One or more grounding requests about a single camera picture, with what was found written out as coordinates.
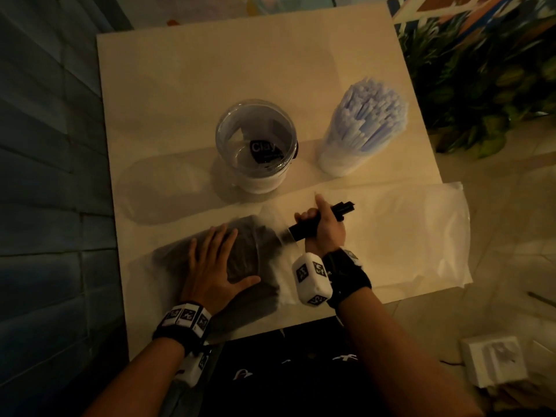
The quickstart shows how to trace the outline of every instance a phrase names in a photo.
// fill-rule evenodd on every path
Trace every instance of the person's left hand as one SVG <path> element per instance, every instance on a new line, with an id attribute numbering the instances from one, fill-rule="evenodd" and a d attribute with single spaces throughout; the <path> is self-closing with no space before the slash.
<path id="1" fill-rule="evenodd" d="M 237 229 L 232 230 L 226 241 L 222 243 L 226 230 L 226 224 L 223 224 L 218 231 L 211 227 L 201 246 L 198 260 L 195 257 L 197 239 L 191 240 L 189 275 L 180 296 L 181 301 L 199 303 L 213 316 L 225 308 L 241 291 L 261 281 L 259 276 L 248 276 L 235 284 L 228 282 L 226 265 L 233 242 L 236 241 Z"/>

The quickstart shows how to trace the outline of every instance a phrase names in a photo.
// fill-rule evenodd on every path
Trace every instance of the black tool handle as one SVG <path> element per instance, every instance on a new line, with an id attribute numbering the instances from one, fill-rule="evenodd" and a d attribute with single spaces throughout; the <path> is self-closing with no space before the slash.
<path id="1" fill-rule="evenodd" d="M 330 209 L 332 210 L 337 221 L 342 222 L 344 220 L 344 214 L 353 211 L 355 208 L 354 204 L 351 202 L 340 202 L 331 206 Z M 307 237 L 315 237 L 319 222 L 320 212 L 317 212 L 316 217 L 311 218 L 310 220 L 300 221 L 297 224 L 292 225 L 289 230 L 295 241 L 299 241 Z"/>

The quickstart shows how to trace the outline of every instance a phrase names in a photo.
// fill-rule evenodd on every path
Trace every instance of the hand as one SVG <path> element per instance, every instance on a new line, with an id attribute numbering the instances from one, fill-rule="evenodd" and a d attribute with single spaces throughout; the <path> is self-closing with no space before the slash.
<path id="1" fill-rule="evenodd" d="M 248 276 L 236 284 L 228 282 L 226 265 L 233 242 L 236 241 L 237 229 L 232 230 L 226 241 L 222 243 L 226 230 L 226 224 L 223 224 L 218 232 L 211 227 L 201 246 L 198 260 L 195 257 L 197 239 L 191 240 L 189 276 L 180 296 L 181 301 L 199 303 L 213 316 L 225 308 L 241 291 L 261 281 L 259 276 Z"/>
<path id="2" fill-rule="evenodd" d="M 305 238 L 305 251 L 315 253 L 320 257 L 325 254 L 338 250 L 346 241 L 346 229 L 343 222 L 338 222 L 330 205 L 321 195 L 315 196 L 316 206 L 319 209 L 311 208 L 301 214 L 295 213 L 296 222 L 316 217 L 320 212 L 320 222 L 316 229 L 316 237 Z"/>

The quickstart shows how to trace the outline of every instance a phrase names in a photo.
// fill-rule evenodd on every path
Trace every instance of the person's left arm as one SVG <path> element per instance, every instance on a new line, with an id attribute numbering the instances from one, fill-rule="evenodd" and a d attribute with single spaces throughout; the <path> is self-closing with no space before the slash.
<path id="1" fill-rule="evenodd" d="M 191 241 L 190 271 L 180 296 L 182 302 L 194 301 L 213 316 L 237 294 L 261 280 L 258 276 L 249 276 L 236 284 L 228 282 L 226 264 L 237 230 L 233 230 L 223 242 L 226 229 L 226 224 L 219 231 L 210 229 L 198 259 L 195 254 L 197 240 Z M 174 339 L 160 337 L 153 340 L 94 400 L 83 416 L 157 416 L 170 383 L 188 353 Z"/>

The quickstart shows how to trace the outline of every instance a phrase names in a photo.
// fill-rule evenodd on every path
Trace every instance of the person's right arm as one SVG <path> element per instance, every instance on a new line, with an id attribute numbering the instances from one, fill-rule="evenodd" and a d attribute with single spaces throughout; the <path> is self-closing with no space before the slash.
<path id="1" fill-rule="evenodd" d="M 323 257 L 344 245 L 345 229 L 322 196 L 316 196 L 316 204 L 321 220 L 317 236 L 306 239 L 305 249 Z M 295 218 L 312 218 L 316 212 L 312 208 Z M 370 288 L 361 288 L 341 301 L 337 314 L 394 415 L 483 416 L 459 381 L 407 335 Z"/>

